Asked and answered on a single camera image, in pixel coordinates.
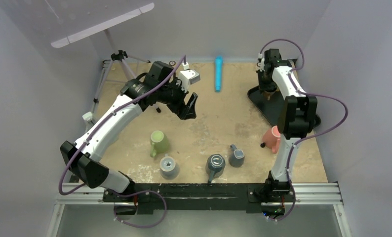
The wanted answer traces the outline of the brown mug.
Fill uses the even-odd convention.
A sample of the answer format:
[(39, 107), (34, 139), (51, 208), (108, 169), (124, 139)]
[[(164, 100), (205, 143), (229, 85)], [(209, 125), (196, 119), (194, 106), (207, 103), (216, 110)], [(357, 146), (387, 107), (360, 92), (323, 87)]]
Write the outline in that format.
[(263, 92), (263, 96), (268, 100), (268, 101), (270, 101), (270, 99), (271, 99), (271, 97), (274, 95), (274, 92), (268, 92), (268, 91), (265, 91), (265, 92)]

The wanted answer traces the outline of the green mug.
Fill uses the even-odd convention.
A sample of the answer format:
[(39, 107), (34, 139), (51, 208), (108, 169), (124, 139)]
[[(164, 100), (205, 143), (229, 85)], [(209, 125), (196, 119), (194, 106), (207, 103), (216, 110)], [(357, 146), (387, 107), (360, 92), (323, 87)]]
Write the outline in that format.
[(154, 158), (156, 155), (165, 153), (170, 149), (170, 143), (162, 131), (156, 130), (150, 136), (150, 157)]

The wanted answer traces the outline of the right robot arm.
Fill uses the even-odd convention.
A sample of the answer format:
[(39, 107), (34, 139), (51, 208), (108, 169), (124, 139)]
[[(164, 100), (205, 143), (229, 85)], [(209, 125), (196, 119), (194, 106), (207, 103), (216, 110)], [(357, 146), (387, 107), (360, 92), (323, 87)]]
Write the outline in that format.
[(306, 138), (314, 126), (317, 98), (307, 96), (295, 81), (294, 68), (283, 60), (278, 49), (269, 49), (260, 54), (258, 62), (259, 91), (275, 93), (283, 98), (283, 105), (277, 121), (280, 133), (276, 161), (264, 185), (253, 194), (263, 201), (275, 201), (290, 192), (292, 157), (296, 155), (298, 144)]

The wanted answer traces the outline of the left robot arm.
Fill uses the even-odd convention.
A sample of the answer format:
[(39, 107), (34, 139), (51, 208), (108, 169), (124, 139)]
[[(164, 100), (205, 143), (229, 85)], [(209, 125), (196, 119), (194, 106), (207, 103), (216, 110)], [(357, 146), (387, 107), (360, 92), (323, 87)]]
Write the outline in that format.
[(190, 85), (200, 81), (200, 74), (182, 62), (183, 70), (161, 61), (155, 61), (146, 73), (126, 82), (111, 107), (80, 138), (65, 141), (60, 152), (65, 162), (63, 174), (71, 171), (90, 188), (103, 187), (115, 192), (122, 202), (133, 198), (134, 181), (120, 171), (100, 163), (107, 148), (124, 128), (149, 106), (163, 103), (179, 119), (196, 118), (196, 100), (192, 93), (187, 102)]

